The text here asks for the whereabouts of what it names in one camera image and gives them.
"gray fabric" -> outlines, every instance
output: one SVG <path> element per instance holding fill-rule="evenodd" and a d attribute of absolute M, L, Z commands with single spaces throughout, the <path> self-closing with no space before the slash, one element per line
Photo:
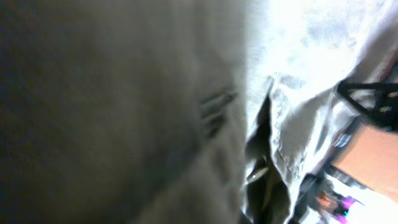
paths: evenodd
<path fill-rule="evenodd" d="M 1 1 L 1 223 L 236 223 L 244 1 Z"/>
<path fill-rule="evenodd" d="M 357 82 L 377 80 L 397 48 L 397 13 L 393 0 L 250 2 L 247 138 L 269 95 L 272 161 L 290 197 L 280 212 L 292 214 L 304 175 L 356 115 L 334 86 L 349 75 Z M 246 173 L 251 169 L 249 161 Z M 279 216 L 272 223 L 287 220 Z"/>

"pink object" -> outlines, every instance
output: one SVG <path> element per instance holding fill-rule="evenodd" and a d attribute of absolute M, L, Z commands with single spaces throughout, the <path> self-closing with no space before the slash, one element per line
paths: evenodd
<path fill-rule="evenodd" d="M 337 215 L 336 216 L 336 220 L 339 221 L 342 224 L 347 224 L 348 223 L 348 220 L 343 215 Z"/>
<path fill-rule="evenodd" d="M 346 198 L 344 198 L 341 202 L 343 203 L 343 206 L 346 209 L 349 209 L 354 203 L 355 203 L 355 199 L 351 196 L 348 196 Z"/>

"cloth fold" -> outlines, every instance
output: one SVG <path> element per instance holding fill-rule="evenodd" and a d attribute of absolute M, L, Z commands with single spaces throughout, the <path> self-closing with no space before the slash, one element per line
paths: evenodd
<path fill-rule="evenodd" d="M 335 94 L 335 86 L 347 77 L 378 80 L 397 49 L 397 12 L 391 0 L 251 2 L 247 138 L 269 96 L 271 158 L 290 199 L 280 210 L 292 214 L 305 174 L 358 115 Z M 289 220 L 276 217 L 272 223 Z"/>

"brown cardboard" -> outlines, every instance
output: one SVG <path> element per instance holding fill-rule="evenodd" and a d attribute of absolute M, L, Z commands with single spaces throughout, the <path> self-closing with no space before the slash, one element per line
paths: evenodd
<path fill-rule="evenodd" d="M 362 126 L 333 165 L 398 203 L 398 134 Z"/>

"wrinkled cloth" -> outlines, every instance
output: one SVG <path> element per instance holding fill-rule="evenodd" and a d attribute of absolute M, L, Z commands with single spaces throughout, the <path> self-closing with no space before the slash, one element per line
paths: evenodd
<path fill-rule="evenodd" d="M 377 81 L 397 49 L 397 13 L 394 0 L 250 2 L 247 138 L 268 96 L 271 158 L 290 199 L 280 211 L 292 214 L 305 174 L 358 115 L 335 94 L 336 84 L 350 76 Z M 248 161 L 246 173 L 252 169 Z M 277 217 L 272 223 L 289 219 Z"/>
<path fill-rule="evenodd" d="M 243 0 L 0 5 L 0 223 L 237 223 Z"/>

